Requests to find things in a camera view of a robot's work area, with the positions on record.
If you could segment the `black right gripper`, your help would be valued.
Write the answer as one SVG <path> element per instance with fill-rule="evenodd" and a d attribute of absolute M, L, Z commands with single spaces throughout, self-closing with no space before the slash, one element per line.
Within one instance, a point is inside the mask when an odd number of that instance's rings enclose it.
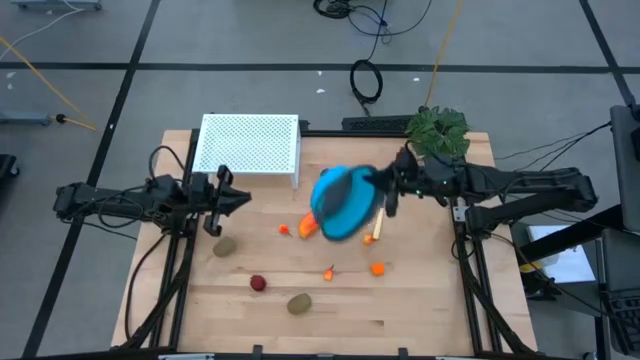
<path fill-rule="evenodd" d="M 385 213 L 388 217 L 396 216 L 399 198 L 406 194 L 418 198 L 433 197 L 440 206 L 448 206 L 442 190 L 444 184 L 439 185 L 419 166 L 409 148 L 401 148 L 388 167 L 372 172 L 369 182 L 379 183 L 377 188 L 386 193 Z"/>

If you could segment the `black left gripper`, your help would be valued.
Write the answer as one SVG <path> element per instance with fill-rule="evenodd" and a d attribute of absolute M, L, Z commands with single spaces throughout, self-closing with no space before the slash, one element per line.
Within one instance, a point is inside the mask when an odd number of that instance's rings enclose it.
<path fill-rule="evenodd" d="M 203 229 L 213 237 L 221 235 L 221 216 L 231 215 L 252 199 L 250 192 L 230 187 L 233 175 L 227 166 L 218 168 L 217 178 L 218 186 L 215 187 L 205 173 L 194 173 L 191 177 L 191 202 L 196 212 L 209 212 L 205 216 Z"/>

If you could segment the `blue bowl with grey rim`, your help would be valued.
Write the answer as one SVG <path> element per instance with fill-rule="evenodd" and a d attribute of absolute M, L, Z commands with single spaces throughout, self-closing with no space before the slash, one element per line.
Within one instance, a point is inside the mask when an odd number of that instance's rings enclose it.
<path fill-rule="evenodd" d="M 375 215 L 383 193 L 368 181 L 372 165 L 335 166 L 321 171 L 310 198 L 313 217 L 326 239 L 342 242 Z"/>

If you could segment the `brown kiwi fruit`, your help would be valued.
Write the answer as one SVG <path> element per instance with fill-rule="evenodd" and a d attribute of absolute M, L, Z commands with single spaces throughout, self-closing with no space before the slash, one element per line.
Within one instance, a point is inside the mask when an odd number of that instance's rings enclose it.
<path fill-rule="evenodd" d="M 300 293 L 292 297 L 287 303 L 287 311 L 292 315 L 301 315 L 312 306 L 312 299 L 307 293 Z"/>
<path fill-rule="evenodd" d="M 225 258 L 237 250 L 238 243 L 232 237 L 223 237 L 214 245 L 212 252 L 218 258 Z"/>

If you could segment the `red-orange toy mango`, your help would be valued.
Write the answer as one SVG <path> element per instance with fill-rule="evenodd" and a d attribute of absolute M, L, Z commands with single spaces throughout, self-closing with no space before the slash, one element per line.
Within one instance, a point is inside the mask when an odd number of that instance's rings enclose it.
<path fill-rule="evenodd" d="M 314 235 L 318 229 L 319 224 L 317 223 L 314 214 L 312 212 L 308 212 L 302 217 L 298 224 L 298 235 L 302 239 L 307 239 Z"/>

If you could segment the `black perforated box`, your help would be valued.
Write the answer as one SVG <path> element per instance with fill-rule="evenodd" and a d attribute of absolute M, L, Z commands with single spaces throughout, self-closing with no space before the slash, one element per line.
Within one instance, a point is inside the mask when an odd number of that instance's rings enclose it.
<path fill-rule="evenodd" d="M 349 132 L 404 133 L 411 115 L 345 117 L 342 130 Z"/>

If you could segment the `white perforated metal shelf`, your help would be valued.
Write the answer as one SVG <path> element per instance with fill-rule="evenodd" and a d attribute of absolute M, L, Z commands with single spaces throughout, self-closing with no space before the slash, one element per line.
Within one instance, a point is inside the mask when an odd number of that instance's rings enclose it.
<path fill-rule="evenodd" d="M 299 187 L 301 129 L 289 114 L 205 114 L 192 171 L 287 175 Z"/>

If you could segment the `green potted plant white pot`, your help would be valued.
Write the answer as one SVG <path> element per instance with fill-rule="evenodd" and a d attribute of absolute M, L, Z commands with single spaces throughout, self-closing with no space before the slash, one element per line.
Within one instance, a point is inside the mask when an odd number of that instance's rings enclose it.
<path fill-rule="evenodd" d="M 411 117 L 405 133 L 414 152 L 421 157 L 464 157 L 470 146 L 470 127 L 462 112 L 438 106 L 421 106 Z"/>

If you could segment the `white paper sheet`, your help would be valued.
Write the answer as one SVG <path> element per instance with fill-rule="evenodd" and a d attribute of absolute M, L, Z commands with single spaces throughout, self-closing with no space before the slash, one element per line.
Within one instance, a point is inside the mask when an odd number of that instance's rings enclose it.
<path fill-rule="evenodd" d="M 525 227 L 532 242 L 567 228 L 567 225 L 528 225 Z M 534 265 L 556 283 L 595 282 L 594 272 L 581 245 L 537 260 Z"/>

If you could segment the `grey stand base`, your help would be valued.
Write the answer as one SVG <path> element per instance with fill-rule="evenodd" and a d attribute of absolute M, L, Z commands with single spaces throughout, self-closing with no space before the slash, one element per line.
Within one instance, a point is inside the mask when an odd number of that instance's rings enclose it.
<path fill-rule="evenodd" d="M 71 9 L 73 11 L 77 9 L 81 10 L 95 10 L 100 11 L 102 9 L 101 0 L 9 0 L 12 5 L 16 5 L 23 10 L 28 9 Z"/>
<path fill-rule="evenodd" d="M 51 122 L 48 113 L 0 110 L 0 123 L 49 126 Z"/>

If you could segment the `black floor object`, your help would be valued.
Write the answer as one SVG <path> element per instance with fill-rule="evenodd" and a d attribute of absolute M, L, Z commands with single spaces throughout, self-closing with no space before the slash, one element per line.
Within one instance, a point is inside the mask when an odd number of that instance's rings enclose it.
<path fill-rule="evenodd" d="M 17 158 L 10 154 L 0 154 L 0 182 L 15 178 L 20 174 Z"/>

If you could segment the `grey monitor back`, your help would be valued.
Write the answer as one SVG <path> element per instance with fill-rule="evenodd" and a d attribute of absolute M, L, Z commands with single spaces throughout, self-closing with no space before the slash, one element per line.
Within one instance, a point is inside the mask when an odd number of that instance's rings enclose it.
<path fill-rule="evenodd" d="M 610 108 L 611 131 L 623 223 L 640 232 L 640 121 L 631 108 Z"/>

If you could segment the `black computer keyboard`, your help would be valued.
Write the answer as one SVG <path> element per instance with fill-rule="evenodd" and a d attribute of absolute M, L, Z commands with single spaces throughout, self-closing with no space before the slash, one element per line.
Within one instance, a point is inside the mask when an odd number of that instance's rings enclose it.
<path fill-rule="evenodd" d="M 614 349 L 640 359 L 640 288 L 602 293 Z"/>

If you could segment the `black aluminium table frame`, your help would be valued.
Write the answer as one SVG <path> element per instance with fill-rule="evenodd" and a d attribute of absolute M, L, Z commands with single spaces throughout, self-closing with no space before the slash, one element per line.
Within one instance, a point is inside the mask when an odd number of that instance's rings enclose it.
<path fill-rule="evenodd" d="M 315 131 L 301 141 L 299 187 L 285 176 L 236 175 L 234 186 L 252 200 L 223 218 L 223 233 L 238 243 L 218 258 L 214 239 L 199 233 L 181 311 L 178 347 L 185 352 L 467 356 L 473 351 L 463 283 L 451 253 L 453 222 L 436 201 L 412 196 L 382 224 L 381 238 L 361 235 L 340 244 L 320 235 L 299 237 L 311 188 L 333 165 L 385 166 L 401 147 L 387 135 Z M 278 226 L 286 224 L 290 236 Z M 370 266 L 383 263 L 382 276 Z M 334 277 L 324 272 L 334 266 Z M 264 291 L 250 278 L 266 279 Z M 287 311 L 297 294 L 311 308 Z"/>

